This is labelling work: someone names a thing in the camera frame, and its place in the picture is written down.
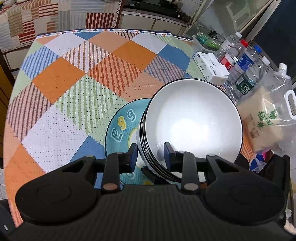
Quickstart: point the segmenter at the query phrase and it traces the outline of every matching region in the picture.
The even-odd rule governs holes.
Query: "stack of bowls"
[[[209,153],[234,162],[242,147],[242,122],[235,105],[216,86],[199,79],[179,79],[151,98],[137,129],[140,155],[160,177],[180,182],[181,173],[166,168],[163,145],[205,158]]]

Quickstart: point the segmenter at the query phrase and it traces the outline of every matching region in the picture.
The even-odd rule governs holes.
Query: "diamond pattern tablecloth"
[[[20,68],[4,132],[15,224],[22,223],[15,194],[23,184],[87,154],[104,158],[106,129],[123,105],[178,78],[204,79],[193,51],[191,41],[171,33],[87,29],[38,36]],[[246,140],[242,153],[254,156]]]

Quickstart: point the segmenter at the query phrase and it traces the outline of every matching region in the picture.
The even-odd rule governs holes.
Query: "bottle label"
[[[228,40],[225,40],[220,46],[220,48],[224,49],[226,52],[230,50],[231,47],[232,47],[232,44]]]
[[[237,90],[243,94],[246,95],[254,86],[249,83],[248,79],[242,75],[236,82],[235,86]]]
[[[225,65],[228,70],[236,64],[236,61],[227,53],[223,59],[221,59],[221,64]]]
[[[237,62],[237,64],[241,67],[243,72],[245,72],[251,64],[254,64],[254,62],[244,53],[243,56]]]

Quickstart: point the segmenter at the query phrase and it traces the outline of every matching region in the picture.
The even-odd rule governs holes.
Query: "tissue box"
[[[228,79],[228,70],[224,65],[218,62],[214,54],[196,52],[193,54],[193,59],[200,68],[206,81],[214,85],[223,85]]]

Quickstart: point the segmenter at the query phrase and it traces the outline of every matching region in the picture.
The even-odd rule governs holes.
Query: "clear plastic bag with spout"
[[[279,143],[289,142],[296,135],[296,115],[288,98],[296,104],[292,81],[287,66],[270,71],[243,98],[237,109],[250,139],[253,151],[262,153]]]

